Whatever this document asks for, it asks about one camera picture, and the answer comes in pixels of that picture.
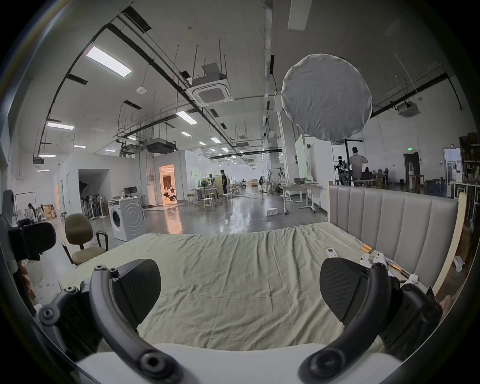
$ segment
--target monitor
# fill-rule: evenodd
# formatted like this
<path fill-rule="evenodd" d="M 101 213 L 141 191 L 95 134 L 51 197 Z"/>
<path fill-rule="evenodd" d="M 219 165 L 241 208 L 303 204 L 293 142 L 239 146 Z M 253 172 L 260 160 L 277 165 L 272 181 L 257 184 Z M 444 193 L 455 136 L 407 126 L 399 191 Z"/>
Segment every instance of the monitor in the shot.
<path fill-rule="evenodd" d="M 125 190 L 125 194 L 130 196 L 132 195 L 132 193 L 138 192 L 137 187 L 125 187 L 124 190 Z"/>

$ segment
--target round white diffuser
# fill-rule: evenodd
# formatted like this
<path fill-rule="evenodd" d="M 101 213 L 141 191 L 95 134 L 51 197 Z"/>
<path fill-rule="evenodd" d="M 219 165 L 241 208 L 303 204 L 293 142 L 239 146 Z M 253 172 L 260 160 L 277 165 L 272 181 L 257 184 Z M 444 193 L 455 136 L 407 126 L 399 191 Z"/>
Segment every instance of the round white diffuser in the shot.
<path fill-rule="evenodd" d="M 324 141 L 360 132 L 372 113 L 372 95 L 358 70 L 337 56 L 308 55 L 283 80 L 282 105 L 302 131 Z"/>

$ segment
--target washing machine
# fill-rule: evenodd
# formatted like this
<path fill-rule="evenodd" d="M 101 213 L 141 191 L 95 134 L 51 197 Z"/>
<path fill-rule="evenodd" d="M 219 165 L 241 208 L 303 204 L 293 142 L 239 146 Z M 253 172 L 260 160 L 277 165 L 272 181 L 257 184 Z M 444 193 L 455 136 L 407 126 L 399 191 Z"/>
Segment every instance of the washing machine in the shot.
<path fill-rule="evenodd" d="M 129 241 L 146 233 L 140 196 L 110 200 L 108 210 L 116 239 Z"/>

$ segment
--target office chair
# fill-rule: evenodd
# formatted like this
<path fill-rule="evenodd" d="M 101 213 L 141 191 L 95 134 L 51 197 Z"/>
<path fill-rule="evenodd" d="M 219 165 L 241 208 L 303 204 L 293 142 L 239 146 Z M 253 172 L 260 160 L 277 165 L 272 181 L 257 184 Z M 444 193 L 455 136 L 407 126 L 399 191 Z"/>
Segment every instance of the office chair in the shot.
<path fill-rule="evenodd" d="M 67 240 L 70 244 L 80 246 L 80 250 L 70 256 L 67 245 L 65 242 L 61 242 L 62 247 L 67 253 L 67 256 L 72 264 L 80 265 L 108 251 L 108 235 L 105 232 L 96 233 L 98 247 L 94 246 L 84 248 L 84 244 L 93 238 L 93 230 L 88 218 L 81 213 L 75 213 L 67 216 L 65 219 L 65 235 L 67 236 Z M 105 238 L 105 249 L 101 248 L 100 235 L 103 235 Z"/>

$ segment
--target beige headboard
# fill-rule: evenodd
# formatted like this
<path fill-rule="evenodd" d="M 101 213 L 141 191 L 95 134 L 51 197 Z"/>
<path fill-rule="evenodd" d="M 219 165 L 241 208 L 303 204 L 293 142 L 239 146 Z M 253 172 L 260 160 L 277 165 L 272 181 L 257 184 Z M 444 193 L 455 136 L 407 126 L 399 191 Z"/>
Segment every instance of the beige headboard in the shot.
<path fill-rule="evenodd" d="M 328 221 L 417 274 L 436 294 L 458 246 L 465 201 L 329 185 Z"/>

